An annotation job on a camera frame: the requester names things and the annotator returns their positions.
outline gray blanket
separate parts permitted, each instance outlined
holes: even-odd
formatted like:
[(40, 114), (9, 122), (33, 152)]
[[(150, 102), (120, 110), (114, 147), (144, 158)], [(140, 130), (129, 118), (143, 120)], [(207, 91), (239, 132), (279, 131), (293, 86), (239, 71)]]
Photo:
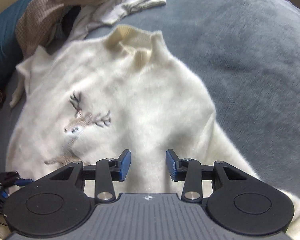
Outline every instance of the gray blanket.
[[(218, 122), (261, 178), (300, 197), (298, 9), (284, 0), (167, 0), (120, 24), (162, 30), (171, 53), (202, 78)], [(9, 112), (6, 102), (0, 112), (0, 169), (18, 107)]]

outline round pad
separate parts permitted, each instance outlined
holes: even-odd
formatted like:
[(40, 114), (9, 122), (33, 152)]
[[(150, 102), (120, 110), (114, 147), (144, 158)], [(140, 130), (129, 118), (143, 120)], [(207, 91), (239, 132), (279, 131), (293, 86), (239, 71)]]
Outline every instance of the round pad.
[(271, 208), (271, 201), (260, 194), (244, 193), (234, 199), (234, 205), (244, 213), (259, 215)]
[(59, 195), (41, 193), (30, 197), (26, 206), (34, 214), (48, 215), (57, 212), (62, 207), (63, 202), (63, 198)]
[(293, 204), (284, 193), (261, 181), (245, 180), (212, 193), (206, 211), (223, 228), (248, 236), (285, 231), (294, 214)]
[(3, 207), (9, 227), (32, 237), (65, 233), (83, 223), (90, 210), (90, 199), (61, 180), (34, 182), (11, 194)]

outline blue fabric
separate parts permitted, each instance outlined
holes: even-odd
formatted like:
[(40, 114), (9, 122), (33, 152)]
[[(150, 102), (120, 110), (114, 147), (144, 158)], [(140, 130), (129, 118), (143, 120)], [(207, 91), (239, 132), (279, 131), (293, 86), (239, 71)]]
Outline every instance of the blue fabric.
[(22, 60), (15, 29), (18, 20), (32, 0), (18, 0), (0, 14), (0, 88), (3, 88)]

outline deer embroidery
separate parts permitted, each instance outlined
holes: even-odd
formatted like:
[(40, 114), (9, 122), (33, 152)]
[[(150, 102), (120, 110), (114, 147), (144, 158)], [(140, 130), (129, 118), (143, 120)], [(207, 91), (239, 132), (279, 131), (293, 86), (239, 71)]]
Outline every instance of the deer embroidery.
[(75, 92), (73, 92), (73, 95), (70, 96), (70, 103), (76, 110), (76, 113), (74, 115), (74, 118), (72, 118), (69, 121), (68, 125), (64, 128), (64, 132), (67, 135), (67, 142), (64, 145), (63, 154), (45, 161), (44, 162), (45, 164), (50, 165), (53, 163), (60, 163), (61, 165), (66, 165), (70, 162), (81, 160), (78, 156), (76, 156), (73, 153), (72, 146), (75, 143), (75, 141), (79, 138), (82, 131), (87, 126), (94, 125), (94, 124), (97, 125), (98, 127), (110, 126), (111, 124), (110, 110), (104, 116), (102, 116), (101, 114), (97, 114), (93, 118), (91, 112), (87, 112), (85, 115), (83, 115), (83, 111), (80, 107), (80, 102), (81, 102), (81, 93), (79, 93), (78, 96), (76, 96)]

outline fuzzy white sweater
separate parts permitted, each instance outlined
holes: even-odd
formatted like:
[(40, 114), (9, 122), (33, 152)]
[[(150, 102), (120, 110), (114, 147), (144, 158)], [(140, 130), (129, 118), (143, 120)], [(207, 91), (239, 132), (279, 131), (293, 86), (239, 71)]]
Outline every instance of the fuzzy white sweater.
[[(119, 25), (108, 36), (68, 44), (50, 56), (39, 47), (17, 66), (11, 106), (27, 102), (13, 132), (7, 170), (39, 179), (76, 158), (117, 158), (130, 149), (126, 181), (116, 194), (181, 193), (165, 166), (165, 152), (212, 165), (224, 160), (255, 176), (215, 120), (204, 84), (167, 49), (161, 32)], [(85, 192), (93, 195), (93, 184)], [(210, 183), (203, 183), (209, 196)], [(289, 235), (300, 240), (300, 199)]]

